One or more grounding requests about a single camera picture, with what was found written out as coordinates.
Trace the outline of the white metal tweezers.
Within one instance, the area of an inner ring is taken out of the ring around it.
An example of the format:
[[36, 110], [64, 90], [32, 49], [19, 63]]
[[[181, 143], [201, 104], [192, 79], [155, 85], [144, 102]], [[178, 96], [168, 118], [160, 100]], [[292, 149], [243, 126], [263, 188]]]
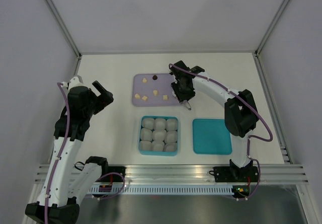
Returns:
[[186, 109], [188, 109], [189, 111], [191, 111], [191, 110], [192, 110], [192, 107], [191, 107], [191, 105], [190, 105], [190, 103], [189, 103], [188, 101], [184, 101], [184, 102], [183, 102], [183, 106], [184, 106]]

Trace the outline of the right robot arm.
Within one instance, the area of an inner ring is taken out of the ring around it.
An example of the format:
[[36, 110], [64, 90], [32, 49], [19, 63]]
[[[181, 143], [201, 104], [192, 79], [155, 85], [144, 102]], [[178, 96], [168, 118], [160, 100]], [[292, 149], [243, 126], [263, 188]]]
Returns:
[[224, 108], [224, 124], [230, 133], [232, 154], [229, 167], [213, 170], [216, 181], [257, 182], [259, 169], [248, 157], [247, 141], [259, 120], [252, 93], [230, 90], [221, 83], [214, 83], [203, 68], [189, 68], [181, 60], [170, 64], [169, 70], [174, 77], [171, 83], [173, 95], [179, 103], [187, 104], [200, 91]]

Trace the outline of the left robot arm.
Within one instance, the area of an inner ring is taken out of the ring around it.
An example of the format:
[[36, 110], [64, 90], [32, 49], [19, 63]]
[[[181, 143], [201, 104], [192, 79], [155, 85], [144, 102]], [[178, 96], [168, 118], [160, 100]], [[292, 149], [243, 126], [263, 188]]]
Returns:
[[114, 99], [98, 81], [92, 83], [96, 95], [79, 77], [58, 83], [65, 101], [55, 124], [54, 147], [50, 166], [36, 202], [26, 206], [25, 214], [36, 223], [76, 223], [80, 204], [92, 185], [110, 176], [104, 157], [90, 156], [74, 181], [71, 174], [75, 158], [90, 127], [90, 119]]

